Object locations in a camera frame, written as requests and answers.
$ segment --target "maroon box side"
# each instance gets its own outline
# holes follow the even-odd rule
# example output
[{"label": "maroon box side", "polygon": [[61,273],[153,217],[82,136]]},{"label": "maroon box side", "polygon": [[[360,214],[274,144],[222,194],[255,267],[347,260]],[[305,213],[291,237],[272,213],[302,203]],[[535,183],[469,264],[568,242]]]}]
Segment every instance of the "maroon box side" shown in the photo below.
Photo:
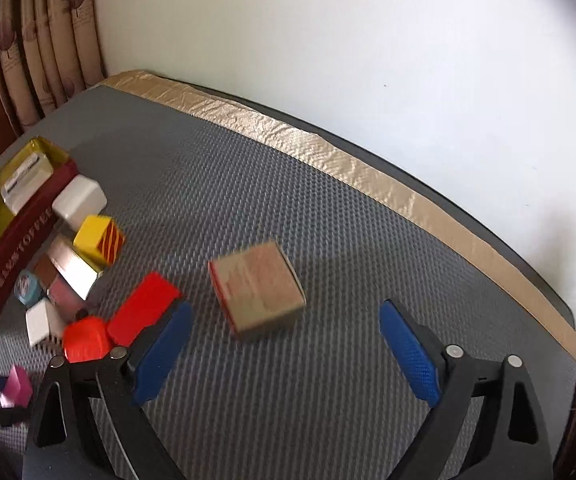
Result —
[{"label": "maroon box side", "polygon": [[54,170],[1,235],[0,314],[19,272],[27,266],[56,223],[52,202],[77,175],[76,163],[69,158]]}]

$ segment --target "red rectangular block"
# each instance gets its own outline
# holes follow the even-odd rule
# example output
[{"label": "red rectangular block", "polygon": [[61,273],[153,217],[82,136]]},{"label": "red rectangular block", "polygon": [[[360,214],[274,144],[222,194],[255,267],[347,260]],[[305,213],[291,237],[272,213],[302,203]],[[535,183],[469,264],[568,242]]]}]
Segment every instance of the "red rectangular block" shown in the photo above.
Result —
[{"label": "red rectangular block", "polygon": [[181,291],[150,272],[108,322],[108,335],[119,346],[128,347],[146,326],[154,325]]}]

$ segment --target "red rounded object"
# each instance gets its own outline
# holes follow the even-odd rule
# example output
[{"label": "red rounded object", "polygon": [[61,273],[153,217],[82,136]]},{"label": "red rounded object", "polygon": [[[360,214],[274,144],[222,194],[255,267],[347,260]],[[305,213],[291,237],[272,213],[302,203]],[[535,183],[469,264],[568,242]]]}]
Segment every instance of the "red rounded object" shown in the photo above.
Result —
[{"label": "red rounded object", "polygon": [[66,359],[71,363],[104,358],[112,350],[112,343],[105,331],[103,319],[88,316],[66,326],[63,349]]}]

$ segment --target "orange-red object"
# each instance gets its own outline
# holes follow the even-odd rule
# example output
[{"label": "orange-red object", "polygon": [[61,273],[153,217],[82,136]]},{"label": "orange-red object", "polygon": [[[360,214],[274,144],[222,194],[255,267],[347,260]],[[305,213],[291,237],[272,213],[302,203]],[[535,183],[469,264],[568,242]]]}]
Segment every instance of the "orange-red object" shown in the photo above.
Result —
[{"label": "orange-red object", "polygon": [[63,332],[63,349],[71,363],[102,359],[112,350],[103,319],[87,316],[74,322]]},{"label": "orange-red object", "polygon": [[142,329],[159,320],[172,300],[181,297],[172,283],[150,272],[110,320],[108,335],[117,345],[130,346]]}]

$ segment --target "small brown box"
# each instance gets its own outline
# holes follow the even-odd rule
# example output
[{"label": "small brown box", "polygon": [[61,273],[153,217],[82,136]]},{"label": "small brown box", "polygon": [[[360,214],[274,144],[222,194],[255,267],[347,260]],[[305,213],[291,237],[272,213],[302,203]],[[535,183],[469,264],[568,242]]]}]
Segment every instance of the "small brown box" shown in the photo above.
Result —
[{"label": "small brown box", "polygon": [[297,275],[277,242],[212,260],[208,268],[219,303],[241,339],[292,326],[306,306]]}]

